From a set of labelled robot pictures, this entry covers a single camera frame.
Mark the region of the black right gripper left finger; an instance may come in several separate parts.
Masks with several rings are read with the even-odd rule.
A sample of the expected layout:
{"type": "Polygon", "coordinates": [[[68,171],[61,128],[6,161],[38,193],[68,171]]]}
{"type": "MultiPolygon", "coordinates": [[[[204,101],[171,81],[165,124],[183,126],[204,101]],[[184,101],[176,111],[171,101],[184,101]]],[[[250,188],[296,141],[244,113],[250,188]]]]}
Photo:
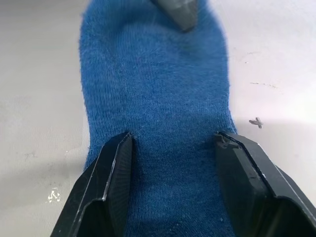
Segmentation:
{"type": "Polygon", "coordinates": [[[76,180],[50,237],[123,237],[132,157],[129,132],[105,143],[76,180]]]}

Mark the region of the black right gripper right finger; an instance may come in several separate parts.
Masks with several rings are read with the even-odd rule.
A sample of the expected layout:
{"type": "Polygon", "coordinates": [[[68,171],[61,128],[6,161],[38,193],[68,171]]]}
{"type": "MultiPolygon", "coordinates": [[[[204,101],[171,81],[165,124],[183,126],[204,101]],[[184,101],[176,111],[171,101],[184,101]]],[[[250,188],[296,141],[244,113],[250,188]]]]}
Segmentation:
{"type": "Polygon", "coordinates": [[[316,237],[316,208],[258,143],[217,132],[214,145],[220,188],[236,237],[316,237]]]}

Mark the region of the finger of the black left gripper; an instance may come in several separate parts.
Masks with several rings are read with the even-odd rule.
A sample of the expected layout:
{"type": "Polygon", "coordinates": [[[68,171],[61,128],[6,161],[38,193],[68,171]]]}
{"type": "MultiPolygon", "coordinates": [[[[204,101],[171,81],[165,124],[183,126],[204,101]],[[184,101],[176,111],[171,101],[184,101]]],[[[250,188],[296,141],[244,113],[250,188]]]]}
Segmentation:
{"type": "Polygon", "coordinates": [[[183,32],[192,30],[198,20],[198,0],[151,0],[183,32]]]}

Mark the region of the blue cloth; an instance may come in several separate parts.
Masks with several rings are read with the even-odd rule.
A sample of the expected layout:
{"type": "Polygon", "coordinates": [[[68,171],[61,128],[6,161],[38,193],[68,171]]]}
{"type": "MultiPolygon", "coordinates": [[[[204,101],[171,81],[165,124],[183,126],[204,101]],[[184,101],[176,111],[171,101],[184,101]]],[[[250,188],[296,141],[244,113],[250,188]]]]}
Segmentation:
{"type": "Polygon", "coordinates": [[[150,0],[91,0],[79,45],[87,163],[130,131],[135,149],[125,237],[235,237],[213,134],[235,132],[226,43],[207,0],[180,32],[150,0]]]}

